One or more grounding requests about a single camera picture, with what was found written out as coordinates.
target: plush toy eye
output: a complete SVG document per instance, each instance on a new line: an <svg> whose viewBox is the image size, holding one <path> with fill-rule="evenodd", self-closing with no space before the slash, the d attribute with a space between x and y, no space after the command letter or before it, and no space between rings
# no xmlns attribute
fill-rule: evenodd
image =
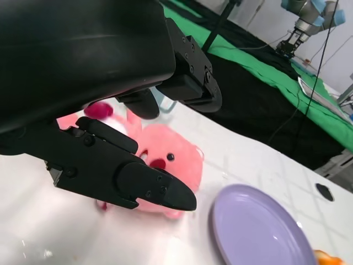
<svg viewBox="0 0 353 265"><path fill-rule="evenodd" d="M174 155L172 153L167 154L167 159L168 159L168 161L173 161Z"/></svg>

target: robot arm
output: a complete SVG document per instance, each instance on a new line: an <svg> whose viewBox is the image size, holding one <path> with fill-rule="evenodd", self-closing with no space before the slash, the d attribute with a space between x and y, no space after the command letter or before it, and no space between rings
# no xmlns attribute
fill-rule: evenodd
<svg viewBox="0 0 353 265"><path fill-rule="evenodd" d="M307 41L312 35L318 34L332 26L345 23L345 13L337 7L334 14L335 0L282 0L282 7L299 16L295 28L289 39L281 41L276 51L285 58L294 57L297 48Z"/></svg>
<svg viewBox="0 0 353 265"><path fill-rule="evenodd" d="M110 97L156 118L153 86L201 112L221 107L210 61L157 0L2 1L0 27L0 154L43 159L56 187L118 206L196 209L193 192L135 156L132 139L86 117L68 130L56 122Z"/></svg>

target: stuffed animal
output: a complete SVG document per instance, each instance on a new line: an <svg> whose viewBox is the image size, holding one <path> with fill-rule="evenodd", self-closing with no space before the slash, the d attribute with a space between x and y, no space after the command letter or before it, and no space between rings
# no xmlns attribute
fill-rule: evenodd
<svg viewBox="0 0 353 265"><path fill-rule="evenodd" d="M150 124L142 128L141 118L130 110L127 110L126 118L123 118L113 114L110 108L103 104L94 103L89 108L84 113L90 118L99 116L102 118L100 120L105 122L105 118L109 116L110 119L122 124L126 129L127 135L138 143L136 156L142 158L147 165L166 170L184 182L194 193L199 189L204 156L197 146L191 144L164 124ZM75 119L76 121L77 118L78 116L69 115L61 118L61 120L59 119L60 128L66 129L64 127L72 120ZM141 211L163 213L172 219L179 218L183 214L182 211L155 205L142 199L137 199L137 201L139 203L137 209ZM97 202L103 210L107 210L110 207L110 204L105 202Z"/></svg>

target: black stand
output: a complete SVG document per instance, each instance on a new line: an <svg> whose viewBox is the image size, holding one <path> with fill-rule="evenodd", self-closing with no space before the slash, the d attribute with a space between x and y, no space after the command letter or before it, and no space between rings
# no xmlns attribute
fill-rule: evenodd
<svg viewBox="0 0 353 265"><path fill-rule="evenodd" d="M210 46L212 45L213 41L218 35L220 29L222 28L224 22L228 19L229 15L231 14L231 11L233 10L234 6L235 5L239 6L241 2L242 0L229 0L228 4L226 5L225 9L220 15L220 18L217 21L216 27L210 33L210 35L208 36L207 40L203 45L202 47L203 52L206 53L209 50Z"/></svg>

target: cable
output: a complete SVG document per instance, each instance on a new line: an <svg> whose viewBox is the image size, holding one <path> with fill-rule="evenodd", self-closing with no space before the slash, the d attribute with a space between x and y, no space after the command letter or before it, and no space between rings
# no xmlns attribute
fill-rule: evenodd
<svg viewBox="0 0 353 265"><path fill-rule="evenodd" d="M226 49L230 49L230 50L235 50L235 49L238 49L238 50L257 50L257 49L262 49L262 48L264 48L264 47L269 46L269 45L272 44L272 43L275 43L276 41L279 41L279 40L283 39L283 38L284 38L285 36L287 36L288 34L289 34L289 32L287 32L286 35L280 37L279 39L274 40L273 42L268 43L268 44L266 44L266 45L264 45L264 46L261 46L261 47L255 47L255 48L251 48L251 47L247 47L247 48L237 48L237 47L235 47L235 48L230 48L230 47L226 47L226 46L212 46L212 47L210 48L210 51L211 51L213 48L226 48Z"/></svg>
<svg viewBox="0 0 353 265"><path fill-rule="evenodd" d="M322 48L325 46L325 43L326 43L326 40L324 41L324 43L322 43L321 48L316 52L316 54L314 54L314 56L311 57L310 62L312 62L312 61L314 60L315 56L317 56L317 55L319 54L319 52L320 52L320 51L322 50Z"/></svg>
<svg viewBox="0 0 353 265"><path fill-rule="evenodd" d="M303 119L302 119L302 122L301 122L300 125L299 125L299 129L298 129L298 132L297 132L297 135L296 135L296 138L295 138L295 144L294 144L294 147L293 147L291 156L294 155L294 153L295 153L295 151L296 151L296 149L297 149L299 136L300 136L300 133L301 133L301 131L302 131L305 118L306 118L306 116L308 115L309 108L310 108L310 104L311 104L311 102L312 102L312 100L313 100L314 91L315 91L315 88L316 88L316 84L317 84L317 82L318 82L318 80L319 80L320 70L321 70L321 67L322 67L323 60L324 60L324 56L325 56L325 52L326 52L326 48L327 48L327 43L328 43L328 40L329 40L329 38L330 38L331 28L332 28L332 24L333 24L333 20L334 20L335 14L336 14L338 2L339 2L339 0L337 0L336 5L335 5L335 9L333 10L333 15L332 15L331 22L330 22L330 26L329 26L329 31L328 31L328 33L327 33L327 37L326 37L326 41L325 41L325 45L324 45L324 50L322 51L322 56L321 56L321 60L320 60L320 64L319 64L318 73L317 73L317 75L316 75L315 84L314 84L313 90L311 91L311 95L310 95L310 100L309 100L308 108L306 109L305 114L304 114L304 117L303 117Z"/></svg>
<svg viewBox="0 0 353 265"><path fill-rule="evenodd" d="M297 111L299 110L299 104L300 104L300 99L299 99L299 91L300 89L298 89L298 92L297 92L297 98L298 98L298 103L297 103L297 106L296 106L296 110L293 112L293 114L289 117L289 119L287 119L284 123L281 124L281 126L279 126L277 128L277 130L274 131L274 133L270 136L270 138L268 139L267 141L267 144L269 145L272 141L272 139L275 137L275 135L284 127L286 126L286 124L291 121L294 116L296 115Z"/></svg>
<svg viewBox="0 0 353 265"><path fill-rule="evenodd" d="M300 132L303 128L303 124L304 124L304 121L305 121L305 118L306 116L308 115L308 112L309 112L309 108L310 108L310 104L313 100L313 96L314 96L314 91L315 91L315 88L316 88L316 85L317 85L317 82L319 80L319 75L320 75L320 70L321 70L321 67L322 67L322 63L323 63L323 60L324 60L324 56L325 56L325 51L326 51L326 47L327 47L327 43L328 43L328 40L329 40L329 37L330 37L330 33L331 33L331 28L332 28L332 23L333 23L333 20L334 20L334 17L335 17L335 13L336 13L336 10L337 10L337 6L338 6L338 2L339 0L337 0L336 2L336 5L335 5L335 9L333 11L333 15L332 15L332 18L331 18L331 22L330 22L330 26L329 26L329 31L327 33L327 37L326 37L326 41L324 43L324 50L322 52L322 55L321 55L321 60L320 60L320 65L319 65L319 69L318 69L318 73L316 75L316 79L315 79L315 84L314 84L314 87L312 89L312 92L311 92L311 95L310 95L310 100L309 100L309 103L308 103L308 108L306 109L305 111L305 114L304 114L304 117L302 118L302 121L299 125L299 129L297 131L297 134L296 134L296 137L295 137L295 144L294 144L294 147L293 147L293 150L292 150L292 154L291 156L293 156L296 148L297 148L297 144L298 144L298 138L299 138L299 135L300 135ZM284 123L282 123L278 129L275 130L275 132L270 136L269 140L268 140L268 144L271 142L271 140L275 137L275 135L290 121L293 119L293 117L295 116L295 114L297 113L298 111L298 108L299 108L299 103L297 105L297 108L296 110L293 112L293 114L289 117L289 119L287 119Z"/></svg>

